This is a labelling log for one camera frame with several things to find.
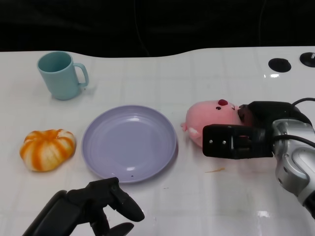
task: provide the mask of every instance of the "plate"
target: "plate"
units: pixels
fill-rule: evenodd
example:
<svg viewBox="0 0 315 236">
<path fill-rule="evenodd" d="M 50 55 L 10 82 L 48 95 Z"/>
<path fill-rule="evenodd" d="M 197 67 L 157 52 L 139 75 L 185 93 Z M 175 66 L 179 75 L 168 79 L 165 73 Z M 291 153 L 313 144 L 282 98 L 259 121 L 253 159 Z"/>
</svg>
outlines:
<svg viewBox="0 0 315 236">
<path fill-rule="evenodd" d="M 176 145 L 174 127 L 160 112 L 144 106 L 121 106 L 89 125 L 82 154 L 98 176 L 132 183 L 160 172 L 176 155 Z"/>
</svg>

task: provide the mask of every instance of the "pink plush toy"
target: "pink plush toy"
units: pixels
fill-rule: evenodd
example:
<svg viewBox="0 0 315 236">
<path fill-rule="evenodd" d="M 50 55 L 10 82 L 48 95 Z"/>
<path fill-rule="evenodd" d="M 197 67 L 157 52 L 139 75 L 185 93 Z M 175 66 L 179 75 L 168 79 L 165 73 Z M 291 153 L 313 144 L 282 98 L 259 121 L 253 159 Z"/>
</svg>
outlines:
<svg viewBox="0 0 315 236">
<path fill-rule="evenodd" d="M 242 125 L 237 110 L 239 107 L 223 99 L 219 101 L 198 102 L 191 106 L 186 114 L 184 131 L 188 130 L 190 138 L 202 147 L 202 129 L 210 124 Z"/>
</svg>

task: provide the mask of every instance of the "orange and white pumpkin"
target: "orange and white pumpkin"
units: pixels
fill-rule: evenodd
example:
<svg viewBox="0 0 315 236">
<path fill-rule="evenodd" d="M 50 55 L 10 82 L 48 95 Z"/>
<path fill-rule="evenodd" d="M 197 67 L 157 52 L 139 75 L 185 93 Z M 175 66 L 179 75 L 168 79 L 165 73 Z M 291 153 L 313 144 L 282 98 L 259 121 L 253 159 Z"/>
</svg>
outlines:
<svg viewBox="0 0 315 236">
<path fill-rule="evenodd" d="M 75 151 L 75 138 L 63 129 L 33 131 L 25 138 L 20 156 L 32 171 L 50 171 L 70 158 Z"/>
</svg>

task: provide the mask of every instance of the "white table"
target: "white table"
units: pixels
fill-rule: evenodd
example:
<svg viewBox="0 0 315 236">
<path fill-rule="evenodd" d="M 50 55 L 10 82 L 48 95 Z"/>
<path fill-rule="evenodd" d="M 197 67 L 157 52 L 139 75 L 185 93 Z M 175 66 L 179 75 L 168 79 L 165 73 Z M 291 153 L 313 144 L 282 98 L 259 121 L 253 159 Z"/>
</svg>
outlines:
<svg viewBox="0 0 315 236">
<path fill-rule="evenodd" d="M 299 62 L 315 47 L 203 49 L 161 58 L 103 59 L 71 53 L 83 63 L 90 85 L 69 101 L 52 99 L 36 68 L 46 52 L 0 53 L 0 236 L 19 236 L 59 190 L 97 180 L 84 164 L 81 140 L 99 114 L 123 104 L 141 104 L 174 125 L 179 155 L 148 181 L 121 184 L 145 212 L 130 236 L 310 236 L 315 222 L 280 187 L 273 158 L 226 160 L 203 156 L 180 123 L 197 101 L 224 98 L 236 105 L 254 100 L 293 102 L 314 97 L 315 69 Z M 292 69 L 277 73 L 272 58 Z M 299 105 L 315 122 L 315 104 Z M 29 172 L 19 156 L 33 130 L 63 128 L 77 139 L 75 155 L 55 171 Z M 219 168 L 224 171 L 207 173 Z M 127 221 L 107 207 L 109 224 Z M 92 236 L 88 224 L 74 236 Z"/>
</svg>

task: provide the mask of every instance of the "light blue mug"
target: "light blue mug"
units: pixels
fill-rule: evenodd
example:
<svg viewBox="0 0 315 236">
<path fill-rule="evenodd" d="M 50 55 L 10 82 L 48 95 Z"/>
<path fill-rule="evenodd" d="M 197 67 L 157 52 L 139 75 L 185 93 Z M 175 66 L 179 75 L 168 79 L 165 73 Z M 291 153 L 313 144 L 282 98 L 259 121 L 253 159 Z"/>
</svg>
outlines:
<svg viewBox="0 0 315 236">
<path fill-rule="evenodd" d="M 79 83 L 74 67 L 82 69 L 85 83 Z M 73 63 L 72 56 L 66 52 L 52 52 L 38 60 L 37 68 L 43 77 L 48 90 L 59 100 L 68 100 L 80 94 L 80 87 L 89 84 L 85 66 Z"/>
</svg>

